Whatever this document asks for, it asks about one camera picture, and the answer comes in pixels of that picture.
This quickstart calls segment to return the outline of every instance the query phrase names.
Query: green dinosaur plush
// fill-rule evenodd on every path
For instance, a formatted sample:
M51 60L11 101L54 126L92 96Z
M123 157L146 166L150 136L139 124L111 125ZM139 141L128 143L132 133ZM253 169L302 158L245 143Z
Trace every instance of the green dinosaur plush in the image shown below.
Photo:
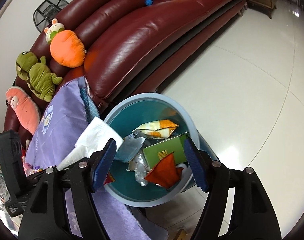
M17 73L21 79L27 81L28 87L38 98L50 102L55 92L54 85L59 85L63 78L51 72L46 65L45 56L40 61L38 62L32 52L21 53L17 59Z

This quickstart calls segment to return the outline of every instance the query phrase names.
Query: white tile floor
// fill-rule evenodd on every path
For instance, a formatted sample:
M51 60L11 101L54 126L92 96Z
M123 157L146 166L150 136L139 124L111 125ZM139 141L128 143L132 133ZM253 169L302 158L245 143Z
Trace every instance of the white tile floor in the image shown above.
M228 168L255 169L285 236L304 212L304 13L280 0L272 20L248 9L164 94L189 112ZM148 217L169 239L182 227L191 236L206 197L193 187L147 209Z

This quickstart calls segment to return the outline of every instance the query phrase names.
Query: blue ball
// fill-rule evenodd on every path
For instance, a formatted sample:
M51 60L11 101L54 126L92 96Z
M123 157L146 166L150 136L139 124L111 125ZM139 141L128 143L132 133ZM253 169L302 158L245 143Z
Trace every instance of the blue ball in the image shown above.
M145 0L145 4L147 6L152 5L153 1L152 0Z

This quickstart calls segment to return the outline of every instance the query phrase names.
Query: green box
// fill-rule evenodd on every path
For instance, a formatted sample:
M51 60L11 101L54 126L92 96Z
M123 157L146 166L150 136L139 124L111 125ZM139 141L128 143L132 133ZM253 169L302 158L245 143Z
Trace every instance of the green box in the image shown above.
M164 157L171 152L174 152L175 164L186 162L187 159L183 147L186 138L188 138L188 133L168 138L154 145L145 147L143 153L149 167L152 169L161 160L162 156Z

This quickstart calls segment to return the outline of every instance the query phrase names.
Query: blue plaid fabric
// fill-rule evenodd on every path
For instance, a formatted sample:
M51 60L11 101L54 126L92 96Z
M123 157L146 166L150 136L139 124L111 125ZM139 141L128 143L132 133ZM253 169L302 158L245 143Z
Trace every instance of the blue plaid fabric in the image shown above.
M86 120L90 123L94 117L100 117L99 111L92 99L88 96L86 88L80 88L80 94L85 106Z

